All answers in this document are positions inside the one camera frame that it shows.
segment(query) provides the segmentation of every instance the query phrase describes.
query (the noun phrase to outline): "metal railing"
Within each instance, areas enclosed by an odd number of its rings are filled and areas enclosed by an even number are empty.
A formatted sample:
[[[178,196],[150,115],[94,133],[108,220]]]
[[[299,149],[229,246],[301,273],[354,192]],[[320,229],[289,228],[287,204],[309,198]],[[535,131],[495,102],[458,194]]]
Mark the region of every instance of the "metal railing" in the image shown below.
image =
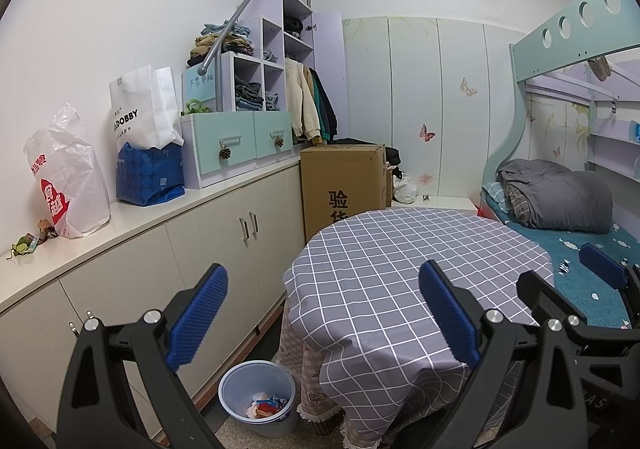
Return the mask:
[[[238,21],[240,14],[246,9],[246,6],[249,4],[251,0],[244,0],[238,7],[238,10],[234,13],[233,16],[229,19],[228,23],[225,25],[225,28],[222,29],[219,38],[216,39],[216,42],[213,44],[207,57],[205,58],[202,65],[198,68],[199,75],[205,75],[213,58],[216,58],[216,111],[222,111],[222,44],[225,41],[226,35],[231,31],[232,27]],[[306,0],[306,4],[311,7],[311,0]]]

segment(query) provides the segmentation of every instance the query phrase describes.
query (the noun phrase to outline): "silver bolt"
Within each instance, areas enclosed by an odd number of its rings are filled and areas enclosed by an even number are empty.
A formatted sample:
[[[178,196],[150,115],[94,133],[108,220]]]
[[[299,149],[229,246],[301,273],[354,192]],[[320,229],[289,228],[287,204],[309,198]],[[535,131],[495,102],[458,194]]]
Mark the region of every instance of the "silver bolt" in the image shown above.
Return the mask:
[[[492,323],[501,323],[504,319],[504,315],[502,315],[502,312],[500,312],[500,310],[491,309],[488,310],[485,315],[486,318]]]
[[[562,323],[558,319],[549,319],[549,321],[546,322],[546,325],[552,332],[559,332],[562,330]]]
[[[145,323],[156,324],[161,317],[162,317],[162,314],[158,312],[158,310],[149,310],[145,314]]]
[[[98,326],[100,326],[100,321],[98,321],[95,317],[92,317],[91,319],[87,319],[84,322],[84,329],[89,330],[90,332],[93,332],[94,330],[96,330]]]

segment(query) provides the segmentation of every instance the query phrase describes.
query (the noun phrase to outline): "round table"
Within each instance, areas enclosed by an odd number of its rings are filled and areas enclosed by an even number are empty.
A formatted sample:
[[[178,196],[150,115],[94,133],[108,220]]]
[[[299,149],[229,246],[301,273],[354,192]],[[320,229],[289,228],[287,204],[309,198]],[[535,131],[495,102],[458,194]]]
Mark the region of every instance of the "round table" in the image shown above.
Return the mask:
[[[456,211],[389,208],[325,228],[284,275],[280,362],[302,381],[303,418],[317,423],[344,410],[348,442],[375,447],[455,399],[468,368],[453,358],[418,290],[428,259],[485,309],[521,323],[534,321],[517,298],[519,275],[534,270],[553,284],[542,248]]]

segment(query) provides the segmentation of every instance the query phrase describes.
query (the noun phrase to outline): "cream sweater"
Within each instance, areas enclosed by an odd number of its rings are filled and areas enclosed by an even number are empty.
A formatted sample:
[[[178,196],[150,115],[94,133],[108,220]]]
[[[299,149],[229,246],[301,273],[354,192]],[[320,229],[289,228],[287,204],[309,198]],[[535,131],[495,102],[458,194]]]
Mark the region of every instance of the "cream sweater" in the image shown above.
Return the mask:
[[[303,68],[299,62],[288,57],[284,60],[287,111],[291,113],[291,127],[296,137],[304,133],[308,140],[313,140],[320,136],[320,119]]]

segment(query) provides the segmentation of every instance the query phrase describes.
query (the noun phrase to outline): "blue bag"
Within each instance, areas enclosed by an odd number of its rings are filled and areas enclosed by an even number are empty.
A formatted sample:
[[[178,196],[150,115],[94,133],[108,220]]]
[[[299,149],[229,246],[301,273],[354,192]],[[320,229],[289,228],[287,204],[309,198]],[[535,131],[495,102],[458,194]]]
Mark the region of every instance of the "blue bag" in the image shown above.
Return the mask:
[[[118,153],[116,197],[132,204],[161,204],[184,194],[182,147],[136,150],[125,143]]]

